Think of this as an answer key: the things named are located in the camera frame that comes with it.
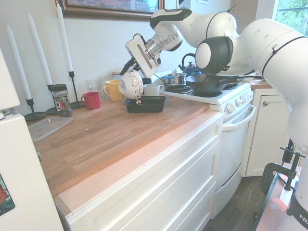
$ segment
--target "white refrigerator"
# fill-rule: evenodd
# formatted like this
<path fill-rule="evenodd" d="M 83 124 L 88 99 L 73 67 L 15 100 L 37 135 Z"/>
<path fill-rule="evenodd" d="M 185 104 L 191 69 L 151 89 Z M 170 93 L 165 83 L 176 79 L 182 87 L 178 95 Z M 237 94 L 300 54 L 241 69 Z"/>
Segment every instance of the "white refrigerator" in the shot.
<path fill-rule="evenodd" d="M 63 231 L 0 50 L 0 230 Z"/>

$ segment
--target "teapot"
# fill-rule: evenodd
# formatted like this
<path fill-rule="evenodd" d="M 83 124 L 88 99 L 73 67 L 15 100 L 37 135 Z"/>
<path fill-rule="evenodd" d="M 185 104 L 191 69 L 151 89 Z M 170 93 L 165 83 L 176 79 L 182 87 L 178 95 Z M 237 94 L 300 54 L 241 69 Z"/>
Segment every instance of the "teapot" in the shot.
<path fill-rule="evenodd" d="M 199 69 L 196 65 L 193 65 L 192 62 L 188 62 L 189 65 L 184 66 L 184 60 L 187 56 L 191 56 L 191 57 L 195 58 L 195 55 L 193 53 L 188 53 L 188 54 L 184 55 L 184 57 L 182 58 L 182 65 L 179 65 L 179 68 L 183 73 L 187 74 L 187 76 L 191 76 L 192 72 L 199 71 Z"/>

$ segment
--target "window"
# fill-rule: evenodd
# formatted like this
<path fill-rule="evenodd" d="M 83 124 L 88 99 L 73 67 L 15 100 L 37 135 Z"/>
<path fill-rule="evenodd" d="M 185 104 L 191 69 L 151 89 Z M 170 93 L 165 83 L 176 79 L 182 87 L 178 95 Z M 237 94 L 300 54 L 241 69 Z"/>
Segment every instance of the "window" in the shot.
<path fill-rule="evenodd" d="M 248 24 L 256 19 L 258 0 L 231 0 L 230 13 L 235 17 L 237 23 L 237 33 L 245 29 Z"/>
<path fill-rule="evenodd" d="M 308 0 L 280 0 L 276 21 L 308 35 Z"/>

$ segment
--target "tree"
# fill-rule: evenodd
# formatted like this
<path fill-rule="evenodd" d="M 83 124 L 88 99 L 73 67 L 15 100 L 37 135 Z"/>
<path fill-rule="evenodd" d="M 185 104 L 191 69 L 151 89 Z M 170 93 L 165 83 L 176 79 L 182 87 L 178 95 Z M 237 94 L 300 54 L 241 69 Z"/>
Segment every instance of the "tree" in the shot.
<path fill-rule="evenodd" d="M 308 0 L 280 0 L 279 10 L 294 9 L 308 6 Z M 308 35 L 308 10 L 279 11 L 276 21 L 286 24 L 293 29 Z"/>

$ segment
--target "window blind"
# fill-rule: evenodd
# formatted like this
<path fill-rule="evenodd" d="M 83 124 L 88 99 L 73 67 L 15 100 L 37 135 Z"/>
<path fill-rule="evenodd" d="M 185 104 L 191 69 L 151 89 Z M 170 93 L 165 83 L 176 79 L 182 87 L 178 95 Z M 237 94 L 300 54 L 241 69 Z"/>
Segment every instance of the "window blind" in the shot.
<path fill-rule="evenodd" d="M 258 0 L 231 0 L 230 13 L 235 17 L 237 23 L 237 33 L 245 29 L 245 27 L 256 20 Z"/>

